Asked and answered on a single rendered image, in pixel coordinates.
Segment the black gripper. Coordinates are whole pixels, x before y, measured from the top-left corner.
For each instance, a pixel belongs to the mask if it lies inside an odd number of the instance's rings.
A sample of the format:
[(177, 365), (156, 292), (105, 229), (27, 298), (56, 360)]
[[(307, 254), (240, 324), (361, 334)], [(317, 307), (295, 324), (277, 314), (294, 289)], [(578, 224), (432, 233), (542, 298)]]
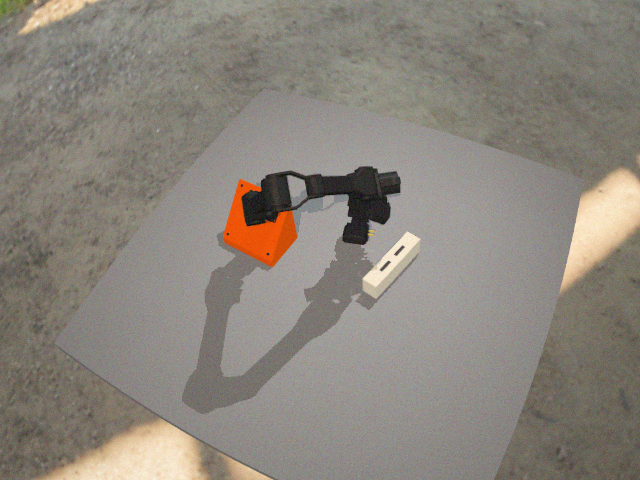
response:
[[(373, 200), (373, 199), (371, 199)], [(349, 197), (348, 217), (352, 217), (351, 223), (347, 222), (344, 227), (342, 240), (345, 243), (365, 245), (367, 242), (370, 225), (364, 222), (367, 208), (371, 205), (371, 200), (365, 203), (356, 203)]]

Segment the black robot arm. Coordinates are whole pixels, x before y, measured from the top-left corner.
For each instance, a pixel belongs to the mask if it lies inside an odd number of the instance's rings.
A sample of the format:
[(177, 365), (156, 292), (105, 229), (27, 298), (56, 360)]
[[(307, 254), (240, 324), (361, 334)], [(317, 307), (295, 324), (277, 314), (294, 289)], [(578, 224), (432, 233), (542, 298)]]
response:
[[(373, 166), (360, 166), (347, 176), (325, 176), (321, 174), (304, 176), (293, 171), (266, 175), (261, 180), (261, 192), (249, 190), (242, 196), (242, 209), (246, 226), (275, 223), (278, 213), (298, 209), (307, 200), (325, 195), (348, 194), (356, 203), (371, 199), (364, 222), (369, 219), (381, 225), (390, 217), (390, 203), (387, 196), (400, 193), (401, 180), (397, 172), (378, 173)], [(297, 206), (292, 206), (287, 176), (305, 180), (307, 196)]]

